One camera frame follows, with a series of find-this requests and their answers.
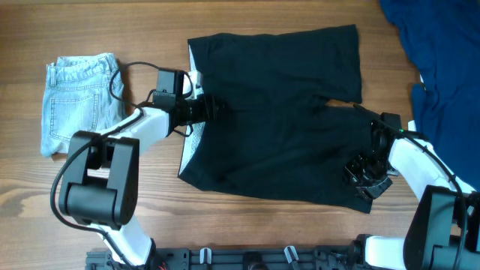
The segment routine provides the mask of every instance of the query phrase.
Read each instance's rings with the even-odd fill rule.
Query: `waistband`
[[[113,53],[95,56],[62,56],[46,66],[46,82],[51,86],[60,82],[74,82],[95,74],[112,74],[119,68]]]

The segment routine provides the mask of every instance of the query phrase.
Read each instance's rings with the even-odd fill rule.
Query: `wooden table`
[[[105,248],[98,236],[63,226],[50,211],[50,187],[65,159],[40,155],[41,104],[45,66],[58,56],[113,52],[121,62],[187,70],[188,38],[347,24],[360,33],[364,105],[400,114],[405,126],[418,74],[376,1],[0,6],[0,269],[83,269],[86,251]],[[135,67],[124,81],[141,101],[156,73]],[[176,178],[182,144],[174,134],[140,158],[136,215],[161,248],[345,245],[360,233],[405,236],[418,203],[402,178],[393,179],[371,214],[200,192]]]

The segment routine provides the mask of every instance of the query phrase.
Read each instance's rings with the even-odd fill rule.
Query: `denim shorts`
[[[109,93],[109,82],[119,68],[112,53],[96,56],[58,57],[46,66],[42,108],[40,152],[49,157],[67,153],[70,138],[77,131],[101,131],[125,118],[123,103]],[[113,92],[121,97],[120,75]]]

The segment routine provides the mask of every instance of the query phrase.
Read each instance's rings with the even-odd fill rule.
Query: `blue cloth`
[[[40,152],[49,157],[67,153],[77,131],[101,131],[125,117],[123,103],[109,93],[109,82],[119,68],[112,53],[59,57],[46,66]],[[117,76],[113,92],[121,97],[123,83]]]
[[[417,131],[480,190],[480,5],[477,0],[380,0],[424,80],[412,90]]]

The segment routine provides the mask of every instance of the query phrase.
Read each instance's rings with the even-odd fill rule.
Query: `folded fabric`
[[[412,91],[419,132],[465,182],[480,189],[480,4],[478,0],[381,0],[424,80]]]
[[[345,164],[371,150],[371,122],[326,106],[332,98],[362,102],[354,25],[188,44],[203,91],[231,112],[205,123],[180,179],[203,191],[371,210],[344,178]]]
[[[124,105],[113,99],[108,89],[118,68],[112,53],[58,57],[56,64],[46,66],[40,147],[43,156],[67,153],[70,138],[77,131],[101,131],[125,117]],[[113,92],[121,97],[123,88],[117,76]]]

